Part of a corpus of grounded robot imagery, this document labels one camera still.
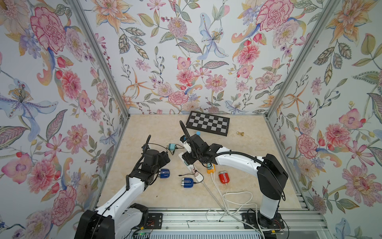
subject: orange lily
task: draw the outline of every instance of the orange lily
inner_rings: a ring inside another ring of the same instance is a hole
[[[134,76],[135,76],[135,83],[132,84],[132,85],[129,85],[128,87],[126,87],[126,90],[125,90],[124,94],[127,92],[127,90],[128,90],[130,87],[133,87],[133,89],[135,88],[135,92],[137,92],[137,90],[138,90],[138,94],[137,94],[137,96],[135,97],[135,99],[136,99],[136,98],[138,97],[138,95],[139,95],[139,87],[143,87],[143,88],[145,88],[145,89],[150,89],[150,88],[148,88],[148,87],[142,85],[143,83],[146,83],[147,81],[144,81],[144,82],[138,82],[137,74],[135,73],[135,70],[134,70],[134,69],[133,69],[133,71],[134,71]]]
[[[297,96],[295,96],[295,95],[293,95],[293,94],[288,94],[288,95],[284,96],[284,97],[288,97],[288,96],[289,96],[289,99],[292,100],[291,102],[287,103],[287,104],[290,104],[290,105],[289,105],[288,107],[285,107],[284,109],[289,108],[289,107],[291,107],[292,105],[294,105],[294,103],[296,103],[296,105],[297,105],[297,111],[298,111],[298,113],[301,115],[301,113],[300,113],[300,108],[298,107],[298,102],[304,103],[302,100],[299,99],[299,97],[300,97],[300,95],[304,92],[304,90],[305,90],[306,87],[307,87],[307,85],[304,87],[304,89],[303,89]]]

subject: red object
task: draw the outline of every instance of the red object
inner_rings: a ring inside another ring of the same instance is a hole
[[[318,144],[320,146],[325,146],[325,139],[321,138],[319,141],[318,141]]]
[[[230,177],[228,176],[227,171],[219,172],[219,178],[222,184],[226,184],[230,182]]]

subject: blue lily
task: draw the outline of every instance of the blue lily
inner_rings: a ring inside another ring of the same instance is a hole
[[[40,103],[29,102],[33,100],[30,89],[27,84],[18,79],[14,79],[14,85],[9,85],[9,95],[13,99],[6,98],[0,94],[0,109],[3,109],[8,118],[15,116],[23,116],[31,123],[31,132],[28,135],[28,140],[31,142],[40,133],[40,127],[34,119],[40,112],[42,114],[49,114],[56,109],[57,101],[41,101]]]
[[[109,143],[113,143],[114,145],[117,144],[117,141],[115,140],[115,137],[118,136],[118,128],[112,133],[110,128],[107,128],[107,137],[104,135],[101,138],[99,138],[99,141],[105,145]]]
[[[205,60],[207,59],[207,56],[210,51],[214,51],[217,57],[223,58],[227,57],[228,54],[226,54],[223,50],[223,48],[220,48],[216,45],[216,43],[219,43],[220,39],[223,37],[223,28],[215,29],[215,31],[212,31],[211,34],[209,33],[211,27],[211,20],[205,13],[200,14],[200,26],[199,31],[200,34],[202,34],[202,42],[206,44],[206,51],[203,55],[200,55],[197,57],[198,60]]]
[[[225,101],[225,107],[228,108],[229,111],[231,111],[233,114],[239,113],[239,114],[245,114],[248,111],[244,111],[240,109],[241,103],[237,103],[236,105],[232,106],[232,101]]]

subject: peony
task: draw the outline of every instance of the peony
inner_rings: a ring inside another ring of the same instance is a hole
[[[189,69],[184,69],[176,75],[176,79],[182,84],[191,83],[194,79],[194,73]]]
[[[308,159],[314,158],[317,155],[317,144],[309,135],[302,134],[298,137],[298,149]]]
[[[312,135],[312,131],[316,127],[316,120],[310,117],[304,117],[300,122],[298,122],[300,126],[300,131],[306,135]]]
[[[268,0],[260,9],[256,25],[260,23],[260,31],[278,28],[287,21],[292,11],[293,4],[290,0]]]
[[[61,84],[67,97],[70,99],[76,99],[79,96],[81,82],[76,73],[73,73],[71,70],[66,71],[62,76]]]
[[[168,96],[168,101],[175,105],[184,104],[188,101],[188,94],[182,91],[173,92]]]
[[[361,115],[359,114],[357,109],[352,109],[351,111],[347,112],[346,114],[342,115],[339,118],[340,123],[343,124],[343,126],[355,129],[355,128],[361,128],[362,123],[360,121]]]
[[[50,208],[32,213],[26,222],[24,239],[44,239],[50,231],[51,221]]]
[[[299,27],[298,22],[290,20],[282,24],[273,32],[272,45],[274,48],[290,41]]]
[[[40,45],[54,52],[62,51],[65,46],[65,30],[59,17],[46,7],[36,7],[31,16],[31,26]]]
[[[365,165],[361,167],[353,165],[350,167],[350,172],[343,169],[342,177],[348,181],[345,184],[345,194],[354,197],[358,203],[361,203],[361,196],[367,206],[373,206],[375,202],[382,203],[382,195],[378,192],[382,191],[382,184],[374,182],[377,179],[375,174],[367,175]]]
[[[326,139],[335,147],[344,147],[351,140],[351,133],[340,124],[330,124],[326,127]]]
[[[29,189],[35,194],[40,190],[45,191],[54,180],[56,168],[53,161],[43,159],[37,162],[32,168],[31,175],[28,178]]]
[[[78,126],[73,125],[72,131],[68,130],[68,137],[64,138],[64,141],[66,142],[66,148],[72,149],[72,154],[78,153],[79,148],[83,148],[87,146],[87,138],[88,135],[86,135],[87,130],[82,127],[82,124],[79,124]]]
[[[89,108],[92,105],[85,90],[82,90],[81,94],[79,95],[78,101],[79,101],[79,107],[85,112],[86,112],[85,108]]]
[[[29,154],[22,154],[19,159],[13,159],[1,168],[1,171],[14,182],[21,184],[25,182],[27,174],[30,173],[32,160]]]
[[[67,186],[66,190],[61,190],[54,200],[52,208],[52,223],[61,226],[71,215],[77,197],[76,190],[72,186]]]
[[[263,89],[267,89],[273,83],[277,82],[281,79],[281,75],[274,75],[272,72],[266,72],[262,77],[258,77],[255,79],[256,87],[255,91],[260,91]]]
[[[178,70],[188,69],[190,65],[191,65],[190,58],[187,58],[187,59],[184,57],[178,58],[178,67],[177,67]]]
[[[199,108],[199,103],[197,101],[188,101],[183,105],[185,111],[194,111]]]
[[[300,157],[297,166],[300,168],[302,175],[308,176],[310,178],[316,176],[316,167],[314,163],[312,163],[312,161],[306,157]]]
[[[187,33],[186,23],[181,18],[173,18],[167,27],[176,38],[182,38]]]
[[[92,179],[87,176],[83,175],[81,177],[81,180],[78,182],[78,188],[77,188],[77,201],[79,203],[85,203],[85,201],[89,198],[89,195],[92,191]]]
[[[109,100],[109,91],[107,90],[107,83],[105,79],[102,81],[102,83],[97,84],[97,91],[97,100],[102,102],[102,105],[106,107],[107,101]]]
[[[217,74],[215,74],[213,77],[209,76],[206,80],[206,88],[212,89],[215,93],[218,93],[227,86],[226,81],[227,80],[223,78],[222,75],[217,76]]]
[[[244,65],[238,70],[237,74],[243,78],[248,78],[252,69],[253,69],[253,65]]]
[[[76,30],[71,28],[66,29],[66,47],[77,60],[82,59],[84,45]]]
[[[173,92],[171,85],[166,82],[158,86],[158,94],[163,97],[169,96]]]
[[[251,44],[245,46],[239,53],[238,62],[242,65],[250,64],[259,57],[258,46]]]

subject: pink flower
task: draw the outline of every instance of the pink flower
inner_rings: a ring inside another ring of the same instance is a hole
[[[91,110],[91,112],[90,117],[92,117],[93,121],[97,122],[97,120],[101,119],[102,112],[100,110]]]
[[[273,83],[281,79],[281,75],[274,75],[272,72],[266,72],[262,77],[256,78],[256,87],[255,91],[260,91],[262,89],[267,89]]]
[[[163,97],[169,96],[173,92],[171,85],[166,82],[158,86],[158,94]]]
[[[361,145],[360,148],[357,147],[358,146],[358,142],[356,140],[353,140],[353,147],[350,147],[348,144],[346,144],[346,147],[348,147],[349,151],[354,153],[351,158],[355,158],[356,156],[358,156],[358,159],[361,161],[361,163],[363,165],[366,166],[366,163],[368,163],[369,165],[373,166],[374,163],[365,158],[365,157],[373,157],[373,154],[372,153],[362,153],[365,149],[367,149],[367,145]]]
[[[252,63],[259,57],[260,51],[258,46],[251,44],[245,46],[239,53],[238,62],[242,65]]]
[[[189,69],[181,70],[177,75],[177,80],[182,84],[188,84],[191,83],[194,79],[194,73]]]
[[[252,69],[253,69],[253,65],[244,65],[238,70],[237,74],[243,78],[248,78]]]
[[[84,45],[78,36],[76,30],[68,28],[66,29],[66,47],[73,54],[77,60],[82,59],[82,54],[84,51]]]
[[[292,11],[293,4],[290,0],[268,0],[260,9],[256,25],[260,23],[260,31],[278,28],[287,21]]]
[[[46,146],[48,148],[51,148],[51,150],[46,151],[44,153],[44,156],[48,156],[48,155],[52,154],[52,158],[54,158],[56,156],[57,152],[61,152],[61,149],[59,147],[64,142],[64,140],[61,141],[61,137],[62,137],[62,134],[59,134],[58,135],[58,140],[57,140],[56,136],[53,136],[53,138],[52,138],[53,144],[51,144],[51,143],[47,143],[46,144]]]
[[[98,33],[95,33],[94,35],[97,39],[98,44],[106,44],[106,42],[103,42],[103,40],[105,40],[105,38],[103,36],[98,38]]]
[[[377,179],[375,174],[367,175],[367,167],[361,165],[358,167],[353,165],[350,167],[350,172],[347,169],[343,169],[342,177],[348,182],[345,184],[345,194],[353,197],[361,203],[361,196],[363,203],[367,206],[373,206],[375,202],[382,203],[382,196],[378,191],[382,191],[382,184],[374,182]]]
[[[61,190],[54,200],[52,208],[52,223],[61,226],[71,215],[77,197],[76,190],[72,186],[67,186],[66,190]]]
[[[178,58],[178,70],[188,69],[191,65],[190,58],[179,57]]]
[[[330,124],[326,127],[326,139],[335,147],[344,147],[350,140],[350,132],[340,124]]]
[[[273,69],[278,69],[280,67],[280,58],[274,59],[272,61],[272,68]]]
[[[107,101],[109,100],[109,91],[107,90],[107,83],[105,79],[102,81],[102,83],[97,84],[97,91],[97,100],[102,102],[102,105],[106,107]]]
[[[308,159],[314,158],[317,155],[317,144],[309,135],[302,134],[298,137],[298,149]]]
[[[300,122],[298,122],[300,131],[306,135],[312,135],[312,131],[316,127],[316,120],[310,117],[304,117]]]
[[[87,146],[87,138],[86,135],[87,130],[82,127],[82,124],[78,126],[73,125],[72,130],[68,130],[68,137],[64,138],[64,142],[66,142],[66,148],[72,149],[72,154],[78,153],[78,149]]]
[[[65,30],[59,17],[49,11],[46,7],[34,9],[34,16],[31,16],[31,26],[37,36],[40,45],[48,50],[48,47],[57,54],[65,46]]]
[[[61,79],[62,89],[70,99],[76,99],[81,90],[81,81],[76,73],[69,70],[64,73]]]
[[[209,73],[211,73],[212,71],[208,70],[208,68],[204,68],[203,70],[203,68],[201,67],[199,70],[196,70],[195,72],[197,74],[196,75],[197,77],[200,76],[203,79],[203,76],[210,76]]]
[[[176,38],[182,38],[187,33],[186,23],[181,18],[173,18],[167,27]]]
[[[188,101],[188,94],[184,94],[183,91],[173,92],[168,96],[168,101],[175,105],[181,105]]]
[[[29,154],[23,154],[19,159],[13,159],[1,168],[1,171],[18,184],[26,180],[31,171],[32,159]]]
[[[248,86],[244,83],[244,81],[241,81],[236,84],[236,89],[239,89],[240,91],[247,91]]]
[[[206,88],[212,89],[215,93],[218,93],[219,91],[223,90],[224,87],[227,86],[227,84],[225,83],[226,81],[227,80],[223,78],[222,75],[217,76],[217,74],[215,74],[213,77],[209,76],[206,80]]]
[[[160,1],[161,0],[150,0],[150,2],[152,3],[148,3],[147,6],[152,7],[150,8],[150,10],[153,10],[155,7],[157,8],[157,10],[159,10],[159,7],[166,4],[166,3],[161,3]]]
[[[52,160],[43,159],[37,162],[32,168],[32,176],[28,177],[31,192],[37,194],[40,190],[46,190],[52,183],[55,173],[56,169]]]
[[[81,94],[79,95],[78,98],[79,101],[79,107],[86,112],[85,108],[89,108],[92,103],[90,102],[89,97],[87,96],[86,91],[83,89]]]
[[[351,111],[347,112],[346,114],[342,115],[339,118],[340,123],[343,124],[343,126],[346,126],[351,129],[355,128],[361,128],[362,122],[360,121],[361,115],[359,114],[357,109],[352,109]]]

